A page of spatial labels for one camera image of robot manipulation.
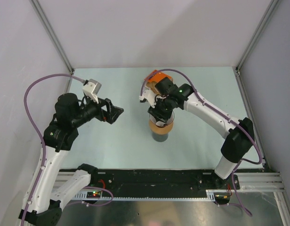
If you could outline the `white paper coffee filter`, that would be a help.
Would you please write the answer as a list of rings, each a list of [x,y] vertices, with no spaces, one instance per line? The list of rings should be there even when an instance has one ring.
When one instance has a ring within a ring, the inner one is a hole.
[[[167,124],[166,122],[163,122],[163,121],[157,121],[157,122],[155,123],[155,125],[156,125],[157,127],[163,128],[163,127],[166,127],[168,124]]]

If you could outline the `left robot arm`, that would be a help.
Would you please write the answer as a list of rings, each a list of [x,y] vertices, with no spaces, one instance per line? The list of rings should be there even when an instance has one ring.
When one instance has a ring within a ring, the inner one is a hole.
[[[99,99],[98,103],[89,97],[85,100],[86,103],[81,102],[74,93],[62,94],[57,99],[53,119],[41,135],[40,160],[17,225],[55,226],[63,209],[81,189],[98,184],[97,168],[84,163],[68,181],[53,189],[62,162],[79,135],[78,127],[94,118],[113,124],[124,112],[108,98]]]

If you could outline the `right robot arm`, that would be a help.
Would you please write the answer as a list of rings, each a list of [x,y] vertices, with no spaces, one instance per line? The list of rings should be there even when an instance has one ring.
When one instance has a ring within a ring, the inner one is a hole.
[[[150,105],[148,113],[157,121],[167,123],[176,108],[194,114],[210,125],[225,140],[222,157],[214,169],[213,186],[222,189],[229,183],[229,175],[255,144],[253,123],[249,118],[239,120],[206,101],[191,85],[180,87],[169,78],[160,80],[155,88],[158,93],[147,89],[139,97]]]

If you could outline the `pink glass dripper cone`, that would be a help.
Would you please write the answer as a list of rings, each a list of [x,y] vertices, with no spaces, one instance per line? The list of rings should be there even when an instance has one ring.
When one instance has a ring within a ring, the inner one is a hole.
[[[174,118],[175,118],[175,114],[174,114],[174,112],[172,112],[170,118],[166,121],[166,123],[168,125],[170,125],[174,121]],[[149,114],[149,121],[152,122],[155,125],[155,123],[157,121],[162,121],[162,120],[161,119],[156,119],[153,115]]]

